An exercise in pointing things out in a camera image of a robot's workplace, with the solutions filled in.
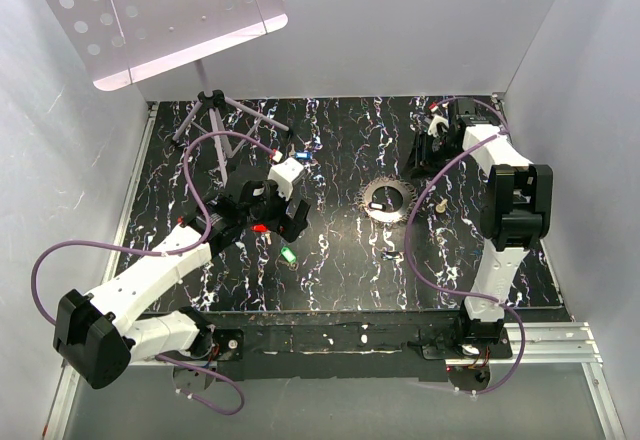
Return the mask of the key with red tag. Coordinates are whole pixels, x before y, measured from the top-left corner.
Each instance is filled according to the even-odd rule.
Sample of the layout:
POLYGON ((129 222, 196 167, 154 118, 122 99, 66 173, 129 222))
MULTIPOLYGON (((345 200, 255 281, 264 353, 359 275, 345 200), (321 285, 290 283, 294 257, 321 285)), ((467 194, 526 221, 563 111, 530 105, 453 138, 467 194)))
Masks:
POLYGON ((269 230, 269 228, 266 225, 264 225, 264 224, 253 225, 251 227, 251 231, 256 233, 256 234, 260 234, 264 238, 264 241, 266 242, 267 245, 270 245, 272 243, 272 241, 271 241, 271 231, 269 230))

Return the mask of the key with green tag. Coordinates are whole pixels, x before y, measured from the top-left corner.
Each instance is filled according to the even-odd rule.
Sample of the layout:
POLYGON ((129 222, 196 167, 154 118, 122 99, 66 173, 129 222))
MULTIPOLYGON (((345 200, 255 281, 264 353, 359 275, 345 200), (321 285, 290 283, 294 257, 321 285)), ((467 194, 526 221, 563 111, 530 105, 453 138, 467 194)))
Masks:
POLYGON ((298 269, 298 259, 290 247, 283 246, 278 256, 278 261, 292 271, 298 269))

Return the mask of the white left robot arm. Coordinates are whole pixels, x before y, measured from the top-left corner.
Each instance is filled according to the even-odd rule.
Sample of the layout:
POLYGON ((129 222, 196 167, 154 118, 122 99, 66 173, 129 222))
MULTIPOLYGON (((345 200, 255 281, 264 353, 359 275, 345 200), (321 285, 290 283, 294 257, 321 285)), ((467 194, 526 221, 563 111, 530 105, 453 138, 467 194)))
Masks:
POLYGON ((141 319, 151 303, 192 271, 234 244, 249 227, 263 226, 287 242, 308 226, 310 209, 300 201, 287 209, 304 167, 293 158, 274 165, 266 176, 252 167, 233 171, 225 188, 206 201, 205 212, 187 217, 164 239, 179 254, 149 256, 108 282, 80 293, 71 290, 57 307, 54 349, 94 389, 114 382, 131 362, 180 351, 205 358, 213 346, 214 327, 191 307, 141 319))

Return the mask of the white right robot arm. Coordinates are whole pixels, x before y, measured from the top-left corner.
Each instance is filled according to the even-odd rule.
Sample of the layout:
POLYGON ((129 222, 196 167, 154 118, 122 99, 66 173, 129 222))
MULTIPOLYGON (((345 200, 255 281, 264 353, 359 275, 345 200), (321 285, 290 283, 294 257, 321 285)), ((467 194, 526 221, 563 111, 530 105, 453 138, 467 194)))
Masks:
POLYGON ((487 177, 479 225, 482 257, 470 291, 460 295, 452 333, 454 349, 471 358, 501 341, 516 273, 550 229, 553 171, 520 154, 500 116, 478 113, 479 101, 451 98, 444 103, 445 110, 431 106, 428 127, 416 135, 408 167, 438 181, 471 157, 487 177))

